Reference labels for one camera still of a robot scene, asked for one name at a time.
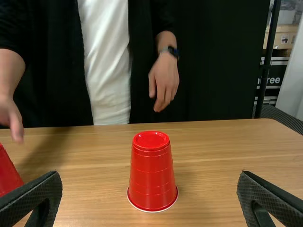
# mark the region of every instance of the person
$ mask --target person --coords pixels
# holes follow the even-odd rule
[[[22,142],[24,126],[168,120],[157,113],[179,84],[171,4],[0,0],[0,124]]]

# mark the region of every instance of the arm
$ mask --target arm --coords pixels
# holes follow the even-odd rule
[[[149,73],[149,96],[157,96],[154,111],[160,112],[174,100],[179,85],[177,59],[168,52],[160,51],[167,46],[177,48],[177,41],[173,33],[172,1],[152,0],[151,10],[159,56]]]
[[[13,98],[24,71],[25,63],[19,54],[0,49],[0,96]]]
[[[29,61],[29,31],[25,0],[0,1],[0,124],[12,138],[23,141],[21,114],[13,101],[15,89]]]

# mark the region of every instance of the person's right hand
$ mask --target person's right hand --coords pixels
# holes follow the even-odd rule
[[[0,94],[0,124],[9,126],[11,136],[18,143],[23,142],[22,117],[12,97]]]

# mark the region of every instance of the red cup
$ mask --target red cup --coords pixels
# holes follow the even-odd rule
[[[0,143],[0,197],[23,185],[14,164]]]
[[[159,131],[144,131],[133,139],[129,202],[145,212],[161,212],[178,198],[169,137]]]

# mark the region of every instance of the wood grain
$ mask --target wood grain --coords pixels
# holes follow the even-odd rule
[[[169,135],[180,191],[175,206],[158,214],[126,199],[131,141],[145,130]],[[22,146],[0,130],[0,141],[25,182],[60,173],[55,227],[244,227],[236,195],[242,170],[303,198],[303,137],[273,120],[26,129]]]

